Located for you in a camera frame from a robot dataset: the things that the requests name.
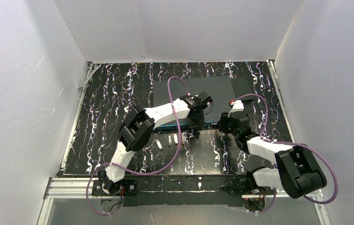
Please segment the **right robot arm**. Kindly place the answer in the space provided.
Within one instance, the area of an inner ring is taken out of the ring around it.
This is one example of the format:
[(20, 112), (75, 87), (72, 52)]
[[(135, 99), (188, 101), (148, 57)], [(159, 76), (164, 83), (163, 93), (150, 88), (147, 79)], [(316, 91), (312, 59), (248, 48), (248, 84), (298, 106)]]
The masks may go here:
[(276, 165), (275, 169), (259, 167), (246, 173), (244, 187), (284, 190), (291, 198), (299, 198), (327, 186), (327, 179), (313, 153), (294, 144), (281, 144), (253, 133), (244, 112), (223, 112), (218, 129), (231, 134), (240, 150), (262, 157)]

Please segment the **large teal network switch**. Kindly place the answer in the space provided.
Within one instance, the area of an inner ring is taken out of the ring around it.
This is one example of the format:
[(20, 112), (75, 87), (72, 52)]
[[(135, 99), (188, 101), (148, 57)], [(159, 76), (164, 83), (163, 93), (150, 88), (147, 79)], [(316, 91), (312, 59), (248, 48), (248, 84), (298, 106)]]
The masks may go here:
[[(205, 126), (215, 125), (222, 112), (229, 112), (229, 102), (235, 99), (232, 82), (228, 76), (213, 76), (203, 78), (190, 78), (184, 80), (191, 95), (207, 92), (213, 100), (210, 107), (204, 109)], [(152, 107), (169, 103), (167, 81), (153, 83)]]

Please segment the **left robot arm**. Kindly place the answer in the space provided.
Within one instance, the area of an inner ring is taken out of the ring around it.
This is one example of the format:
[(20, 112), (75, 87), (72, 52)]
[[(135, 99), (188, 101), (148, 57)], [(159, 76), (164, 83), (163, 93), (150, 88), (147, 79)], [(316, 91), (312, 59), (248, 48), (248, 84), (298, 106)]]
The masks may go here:
[(203, 111), (212, 104), (213, 99), (203, 91), (199, 95), (187, 94), (153, 108), (135, 106), (118, 129), (118, 142), (111, 162), (97, 173), (102, 186), (109, 194), (117, 194), (120, 181), (124, 179), (134, 153), (146, 146), (154, 129), (175, 121), (180, 132), (181, 119), (188, 119), (192, 125), (203, 127), (205, 124)]

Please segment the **small silver plug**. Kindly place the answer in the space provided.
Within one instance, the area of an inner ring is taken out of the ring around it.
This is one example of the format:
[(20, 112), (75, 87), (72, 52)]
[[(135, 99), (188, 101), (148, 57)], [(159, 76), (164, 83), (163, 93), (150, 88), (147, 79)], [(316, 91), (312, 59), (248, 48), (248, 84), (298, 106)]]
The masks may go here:
[(185, 133), (185, 132), (182, 133), (182, 141), (181, 141), (181, 144), (182, 144), (182, 145), (185, 145), (185, 144), (186, 144), (186, 133)]
[(162, 147), (162, 145), (161, 145), (161, 143), (160, 143), (159, 140), (156, 140), (156, 144), (157, 144), (159, 150), (162, 150), (162, 149), (163, 149), (163, 147)]
[(173, 145), (172, 137), (169, 135), (168, 136), (168, 146), (171, 147), (172, 145)]

